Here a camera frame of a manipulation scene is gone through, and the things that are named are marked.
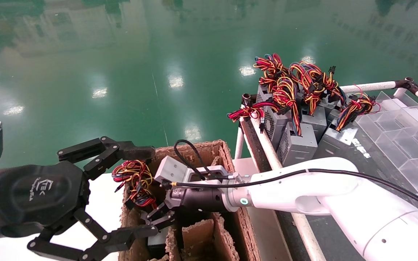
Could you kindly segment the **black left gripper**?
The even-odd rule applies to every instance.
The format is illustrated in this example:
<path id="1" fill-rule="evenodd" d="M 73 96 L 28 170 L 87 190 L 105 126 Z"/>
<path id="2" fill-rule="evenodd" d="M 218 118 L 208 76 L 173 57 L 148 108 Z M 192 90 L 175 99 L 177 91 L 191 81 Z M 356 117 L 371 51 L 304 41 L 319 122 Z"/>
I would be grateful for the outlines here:
<path id="1" fill-rule="evenodd" d="M 57 152 L 59 163 L 0 169 L 0 236 L 26 237 L 31 252 L 58 261 L 101 261 L 114 252 L 127 251 L 136 239 L 155 236 L 152 225 L 124 227 L 111 232 L 100 226 L 84 208 L 95 180 L 120 160 L 146 161 L 155 156 L 152 146 L 115 141 L 107 136 L 76 144 Z M 93 158 L 83 167 L 74 163 Z M 51 242 L 76 222 L 97 240 L 86 250 Z"/>

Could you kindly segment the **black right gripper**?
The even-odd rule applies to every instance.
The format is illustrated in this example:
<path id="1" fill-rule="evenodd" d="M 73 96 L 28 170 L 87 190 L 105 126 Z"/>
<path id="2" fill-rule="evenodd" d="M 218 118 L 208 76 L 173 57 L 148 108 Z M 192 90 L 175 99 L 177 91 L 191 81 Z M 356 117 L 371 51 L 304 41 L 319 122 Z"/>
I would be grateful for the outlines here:
<path id="1" fill-rule="evenodd" d="M 176 209 L 200 212 L 231 212 L 227 190 L 222 188 L 195 188 L 175 186 L 169 189 L 165 203 L 146 214 L 146 219 L 155 219 L 150 225 L 161 231 L 175 223 Z"/>

